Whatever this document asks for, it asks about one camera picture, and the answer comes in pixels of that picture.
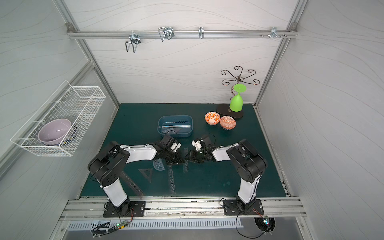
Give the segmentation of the blue semicircle protractor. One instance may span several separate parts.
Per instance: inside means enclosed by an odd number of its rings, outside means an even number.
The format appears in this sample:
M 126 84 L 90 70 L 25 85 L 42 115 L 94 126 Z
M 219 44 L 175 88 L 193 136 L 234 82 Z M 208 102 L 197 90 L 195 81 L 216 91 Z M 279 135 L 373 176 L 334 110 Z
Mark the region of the blue semicircle protractor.
M 157 159 L 153 162 L 153 167 L 155 168 L 155 170 L 157 171 L 164 171 L 165 170 L 165 166 L 163 164 L 163 161 L 162 159 Z

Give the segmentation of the small clear triangle ruler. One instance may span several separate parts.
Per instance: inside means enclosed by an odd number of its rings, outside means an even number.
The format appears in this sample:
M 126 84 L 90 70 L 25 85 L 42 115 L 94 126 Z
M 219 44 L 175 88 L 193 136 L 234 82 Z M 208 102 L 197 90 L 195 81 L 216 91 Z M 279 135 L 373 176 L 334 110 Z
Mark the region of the small clear triangle ruler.
M 153 169 L 139 169 L 139 172 L 149 182 L 152 182 Z

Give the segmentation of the clear stencil template ruler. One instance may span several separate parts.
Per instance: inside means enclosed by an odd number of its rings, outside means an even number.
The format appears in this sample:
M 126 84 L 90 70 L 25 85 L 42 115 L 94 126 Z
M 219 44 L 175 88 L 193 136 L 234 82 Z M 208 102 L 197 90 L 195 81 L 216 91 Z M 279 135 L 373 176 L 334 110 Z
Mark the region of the clear stencil template ruler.
M 185 157 L 189 154 L 189 148 L 184 148 L 183 152 L 184 153 L 181 154 L 181 157 L 183 157 L 182 160 L 178 160 L 177 162 L 173 161 L 172 163 L 167 162 L 168 180 L 169 180 L 169 188 L 170 188 L 171 195 L 176 194 L 173 166 L 183 165 L 183 172 L 187 173 L 189 171 L 189 161 L 185 159 Z

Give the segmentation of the blue plastic storage box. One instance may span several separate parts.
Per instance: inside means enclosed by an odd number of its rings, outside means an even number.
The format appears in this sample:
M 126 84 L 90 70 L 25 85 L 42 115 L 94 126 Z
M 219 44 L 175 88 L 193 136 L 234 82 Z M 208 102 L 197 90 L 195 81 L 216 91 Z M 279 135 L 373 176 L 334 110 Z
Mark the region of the blue plastic storage box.
M 160 135 L 187 138 L 193 132 L 193 119 L 188 115 L 163 116 L 158 121 L 157 130 Z

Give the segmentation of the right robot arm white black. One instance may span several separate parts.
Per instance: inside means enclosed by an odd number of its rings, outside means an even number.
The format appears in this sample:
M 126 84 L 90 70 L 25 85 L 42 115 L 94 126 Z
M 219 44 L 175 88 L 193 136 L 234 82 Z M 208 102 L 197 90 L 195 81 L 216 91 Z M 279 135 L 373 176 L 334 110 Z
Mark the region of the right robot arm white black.
M 192 141 L 194 149 L 184 155 L 184 159 L 198 164 L 204 162 L 230 161 L 241 178 L 236 196 L 237 208 L 246 212 L 256 203 L 257 188 L 268 167 L 267 161 L 246 139 L 229 146 L 215 146 L 210 138 Z

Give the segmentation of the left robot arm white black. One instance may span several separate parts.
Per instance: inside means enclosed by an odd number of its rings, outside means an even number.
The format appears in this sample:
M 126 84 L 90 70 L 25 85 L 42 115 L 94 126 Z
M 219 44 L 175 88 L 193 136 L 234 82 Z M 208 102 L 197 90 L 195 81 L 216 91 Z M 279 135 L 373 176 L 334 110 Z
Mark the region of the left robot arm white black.
M 127 164 L 157 159 L 177 160 L 181 143 L 177 140 L 158 141 L 139 146 L 110 142 L 88 164 L 88 170 L 105 192 L 110 203 L 118 208 L 128 203 L 120 177 Z

